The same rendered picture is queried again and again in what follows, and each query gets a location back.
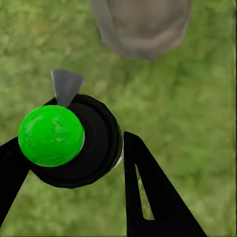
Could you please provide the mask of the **pesticide atomizer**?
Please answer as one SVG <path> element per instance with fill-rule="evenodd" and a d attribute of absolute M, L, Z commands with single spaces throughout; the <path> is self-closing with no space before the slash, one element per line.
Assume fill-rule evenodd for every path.
<path fill-rule="evenodd" d="M 55 98 L 30 112 L 20 125 L 19 146 L 30 170 L 58 188 L 94 183 L 123 155 L 117 119 L 101 101 L 78 94 L 85 83 L 76 72 L 51 72 Z"/>

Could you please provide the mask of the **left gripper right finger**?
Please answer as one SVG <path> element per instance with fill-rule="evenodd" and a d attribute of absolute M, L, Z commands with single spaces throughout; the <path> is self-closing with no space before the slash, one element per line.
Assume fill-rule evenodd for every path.
<path fill-rule="evenodd" d="M 124 132 L 127 237 L 207 237 L 158 162 L 137 135 Z M 136 168 L 154 220 L 143 217 Z"/>

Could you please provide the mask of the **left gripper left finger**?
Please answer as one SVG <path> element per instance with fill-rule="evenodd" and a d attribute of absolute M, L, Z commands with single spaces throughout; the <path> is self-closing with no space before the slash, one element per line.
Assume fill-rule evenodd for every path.
<path fill-rule="evenodd" d="M 29 171 L 18 136 L 0 146 L 0 226 Z"/>

